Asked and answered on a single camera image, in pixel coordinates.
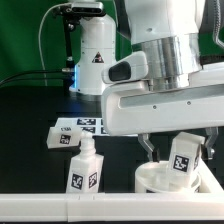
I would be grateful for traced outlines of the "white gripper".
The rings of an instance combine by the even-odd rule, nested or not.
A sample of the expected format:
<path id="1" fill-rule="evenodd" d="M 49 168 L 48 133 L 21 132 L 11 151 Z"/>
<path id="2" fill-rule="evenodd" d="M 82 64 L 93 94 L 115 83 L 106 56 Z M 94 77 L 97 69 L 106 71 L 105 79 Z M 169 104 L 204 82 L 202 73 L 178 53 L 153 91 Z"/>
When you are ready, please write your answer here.
<path id="1" fill-rule="evenodd" d="M 209 158 L 224 126 L 224 63 L 207 64 L 189 76 L 190 86 L 151 92 L 144 81 L 115 84 L 102 94 L 103 125 L 112 136 L 139 134 L 151 162 L 160 161 L 149 133 L 206 128 Z"/>

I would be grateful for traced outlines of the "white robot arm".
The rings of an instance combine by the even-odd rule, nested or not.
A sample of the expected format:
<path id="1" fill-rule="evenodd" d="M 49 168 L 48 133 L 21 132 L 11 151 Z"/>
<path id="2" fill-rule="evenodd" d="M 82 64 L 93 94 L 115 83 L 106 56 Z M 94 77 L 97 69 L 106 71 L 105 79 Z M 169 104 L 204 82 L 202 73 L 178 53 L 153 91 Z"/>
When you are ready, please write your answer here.
<path id="1" fill-rule="evenodd" d="M 151 160 L 152 133 L 224 126 L 224 62 L 202 64 L 206 0 L 112 0 L 116 17 L 81 18 L 84 53 L 71 91 L 101 102 L 105 131 L 137 135 Z"/>

